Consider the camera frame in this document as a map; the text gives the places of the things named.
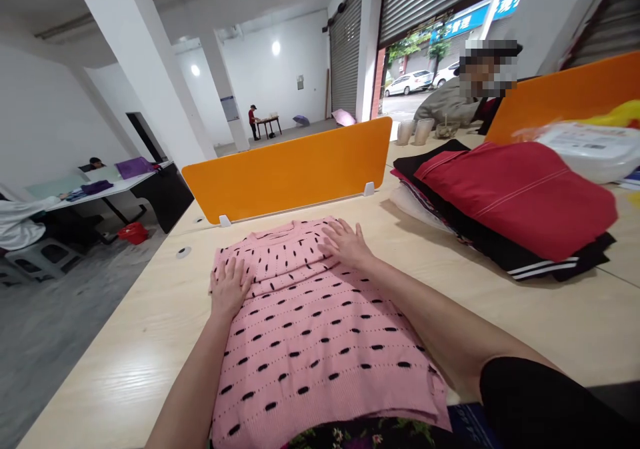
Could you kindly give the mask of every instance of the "white car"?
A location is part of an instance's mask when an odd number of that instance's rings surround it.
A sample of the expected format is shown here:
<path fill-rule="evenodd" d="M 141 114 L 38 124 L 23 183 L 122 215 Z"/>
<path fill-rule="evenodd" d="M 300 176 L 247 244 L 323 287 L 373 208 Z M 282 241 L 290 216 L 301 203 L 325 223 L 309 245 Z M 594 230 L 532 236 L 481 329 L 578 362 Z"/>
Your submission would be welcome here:
<path fill-rule="evenodd" d="M 438 74 L 436 74 L 433 80 L 436 82 L 437 86 L 440 87 L 444 83 L 446 83 L 449 79 L 455 77 L 455 74 L 453 74 L 453 72 L 459 67 L 460 67 L 460 62 L 454 63 L 451 66 L 447 66 L 446 68 L 438 71 Z"/>
<path fill-rule="evenodd" d="M 408 95 L 412 91 L 424 91 L 433 81 L 433 73 L 426 69 L 400 76 L 385 90 L 385 97 L 394 94 Z"/>

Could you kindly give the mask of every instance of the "gray stool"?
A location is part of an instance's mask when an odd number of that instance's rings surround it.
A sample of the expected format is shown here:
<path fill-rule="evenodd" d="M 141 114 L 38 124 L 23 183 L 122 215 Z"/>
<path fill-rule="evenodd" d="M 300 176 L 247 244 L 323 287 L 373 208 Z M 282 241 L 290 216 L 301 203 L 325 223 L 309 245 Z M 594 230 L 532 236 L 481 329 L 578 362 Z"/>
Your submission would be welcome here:
<path fill-rule="evenodd" d="M 48 238 L 31 246 L 10 251 L 5 258 L 30 277 L 40 280 L 47 275 L 53 278 L 64 277 L 66 273 L 63 267 L 75 259 L 82 259 L 82 256 L 61 242 Z"/>
<path fill-rule="evenodd" d="M 0 283 L 6 286 L 12 284 L 29 284 L 32 279 L 25 276 L 17 267 L 0 258 Z"/>

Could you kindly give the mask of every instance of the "purple bag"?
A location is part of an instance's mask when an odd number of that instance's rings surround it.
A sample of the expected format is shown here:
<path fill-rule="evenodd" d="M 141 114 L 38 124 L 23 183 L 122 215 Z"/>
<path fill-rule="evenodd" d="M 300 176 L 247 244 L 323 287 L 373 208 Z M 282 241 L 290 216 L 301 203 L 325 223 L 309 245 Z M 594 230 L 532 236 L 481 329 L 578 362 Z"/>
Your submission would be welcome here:
<path fill-rule="evenodd" d="M 145 173 L 153 172 L 153 165 L 142 156 L 135 159 L 129 159 L 122 163 L 115 163 L 122 179 L 130 179 Z"/>

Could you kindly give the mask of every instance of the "street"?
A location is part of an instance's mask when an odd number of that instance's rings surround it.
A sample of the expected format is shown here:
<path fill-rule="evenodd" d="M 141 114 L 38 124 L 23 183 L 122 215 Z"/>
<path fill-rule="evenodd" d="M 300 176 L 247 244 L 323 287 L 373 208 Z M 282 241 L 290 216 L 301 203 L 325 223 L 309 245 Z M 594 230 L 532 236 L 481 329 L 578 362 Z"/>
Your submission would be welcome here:
<path fill-rule="evenodd" d="M 382 112 L 397 122 L 413 119 L 418 106 L 431 94 L 433 91 L 385 97 L 382 102 Z"/>

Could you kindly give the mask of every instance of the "white shirt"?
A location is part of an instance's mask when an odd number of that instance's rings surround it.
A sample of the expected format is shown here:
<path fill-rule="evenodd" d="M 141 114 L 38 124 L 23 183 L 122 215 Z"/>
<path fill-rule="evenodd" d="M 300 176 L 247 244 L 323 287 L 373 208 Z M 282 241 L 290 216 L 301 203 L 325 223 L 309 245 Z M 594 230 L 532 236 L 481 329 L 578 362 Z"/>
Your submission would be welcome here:
<path fill-rule="evenodd" d="M 45 225 L 36 224 L 29 217 L 59 202 L 56 196 L 33 203 L 0 201 L 0 248 L 17 250 L 38 241 L 45 233 Z"/>

